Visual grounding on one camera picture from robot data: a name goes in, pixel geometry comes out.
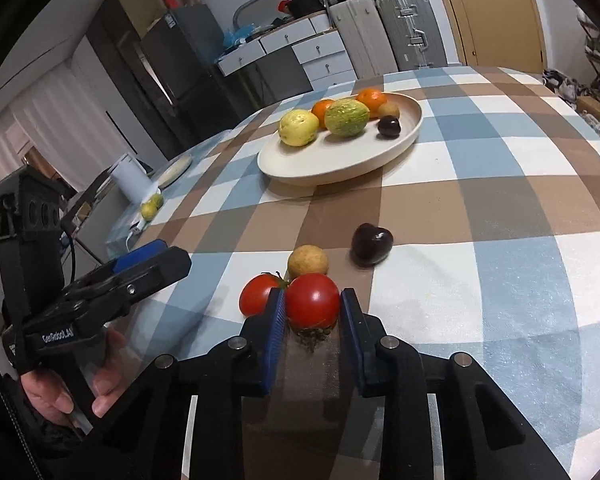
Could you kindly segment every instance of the silver suitcase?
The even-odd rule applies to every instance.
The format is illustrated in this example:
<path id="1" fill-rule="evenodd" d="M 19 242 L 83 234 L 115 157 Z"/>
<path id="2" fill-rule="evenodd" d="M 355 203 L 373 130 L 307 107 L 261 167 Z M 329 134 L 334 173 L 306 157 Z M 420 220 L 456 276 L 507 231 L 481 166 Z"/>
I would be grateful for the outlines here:
<path id="1" fill-rule="evenodd" d="M 373 0 L 347 0 L 329 7 L 329 14 L 359 79 L 398 72 Z"/>
<path id="2" fill-rule="evenodd" d="M 429 0 L 378 0 L 376 5 L 401 71 L 447 66 Z"/>

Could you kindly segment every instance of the fingernail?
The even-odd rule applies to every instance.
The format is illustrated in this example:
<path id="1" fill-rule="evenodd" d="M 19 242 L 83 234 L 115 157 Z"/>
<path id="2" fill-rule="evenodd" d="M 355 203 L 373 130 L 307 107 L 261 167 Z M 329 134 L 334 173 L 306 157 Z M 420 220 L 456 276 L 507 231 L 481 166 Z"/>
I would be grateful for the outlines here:
<path id="1" fill-rule="evenodd" d="M 66 392 L 62 392 L 58 395 L 54 406 L 63 413 L 71 413 L 74 410 L 74 402 Z"/>
<path id="2" fill-rule="evenodd" d="M 93 415 L 102 418 L 107 411 L 107 399 L 104 397 L 98 397 L 93 401 L 91 409 L 93 410 Z"/>
<path id="3" fill-rule="evenodd" d="M 107 395 L 113 390 L 113 383 L 107 380 L 97 381 L 94 385 L 99 395 Z"/>

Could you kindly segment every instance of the wooden door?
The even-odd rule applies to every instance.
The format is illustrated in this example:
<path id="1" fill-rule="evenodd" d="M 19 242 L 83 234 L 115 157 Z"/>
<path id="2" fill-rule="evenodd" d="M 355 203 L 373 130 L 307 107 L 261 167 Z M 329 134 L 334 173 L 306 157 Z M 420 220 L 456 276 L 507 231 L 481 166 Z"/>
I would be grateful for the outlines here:
<path id="1" fill-rule="evenodd" d="M 535 0 L 443 1 L 461 60 L 542 73 L 544 38 Z"/>

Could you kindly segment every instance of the ceiling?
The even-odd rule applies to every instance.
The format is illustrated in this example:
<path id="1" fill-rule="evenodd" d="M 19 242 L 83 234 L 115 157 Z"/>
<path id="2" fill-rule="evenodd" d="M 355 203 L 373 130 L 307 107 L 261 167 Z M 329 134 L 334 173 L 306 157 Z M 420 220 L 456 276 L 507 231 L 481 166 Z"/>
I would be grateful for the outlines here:
<path id="1" fill-rule="evenodd" d="M 103 0 L 51 0 L 0 66 L 0 112 L 45 72 L 67 59 Z"/>

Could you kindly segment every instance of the white drawer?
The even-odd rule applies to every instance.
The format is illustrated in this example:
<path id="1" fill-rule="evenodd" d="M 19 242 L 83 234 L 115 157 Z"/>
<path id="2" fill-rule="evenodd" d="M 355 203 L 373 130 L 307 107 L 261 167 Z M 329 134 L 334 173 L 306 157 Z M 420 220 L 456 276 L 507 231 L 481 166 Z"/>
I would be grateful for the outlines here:
<path id="1" fill-rule="evenodd" d="M 319 57 L 328 56 L 329 54 L 335 54 L 336 52 L 344 52 L 345 50 L 337 30 L 303 41 L 292 48 L 300 64 L 318 59 Z"/>
<path id="2" fill-rule="evenodd" d="M 238 47 L 233 52 L 227 54 L 224 59 L 218 61 L 218 66 L 224 75 L 229 75 L 243 66 L 264 57 L 266 52 L 259 41 L 251 41 Z"/>
<path id="3" fill-rule="evenodd" d="M 331 22 L 329 21 L 329 15 L 324 12 L 311 18 L 311 23 L 314 26 L 316 33 L 324 32 L 331 28 Z"/>
<path id="4" fill-rule="evenodd" d="M 336 75 L 330 75 L 328 77 L 323 77 L 320 79 L 316 79 L 315 81 L 311 81 L 311 86 L 314 90 L 326 90 L 330 86 L 337 85 L 340 83 L 346 83 L 349 81 L 355 81 L 358 79 L 356 76 L 355 70 L 349 70 L 348 72 L 341 72 Z"/>
<path id="5" fill-rule="evenodd" d="M 260 38 L 260 43 L 262 43 L 266 53 L 271 54 L 280 48 L 304 40 L 304 38 L 314 34 L 314 26 L 311 24 L 311 20 L 305 18 L 285 25 L 280 30 L 274 30 L 272 33 L 266 34 Z"/>
<path id="6" fill-rule="evenodd" d="M 302 65 L 309 81 L 315 81 L 322 77 L 336 75 L 340 72 L 353 70 L 353 65 L 346 52 L 338 52 L 330 56 L 319 57 Z"/>

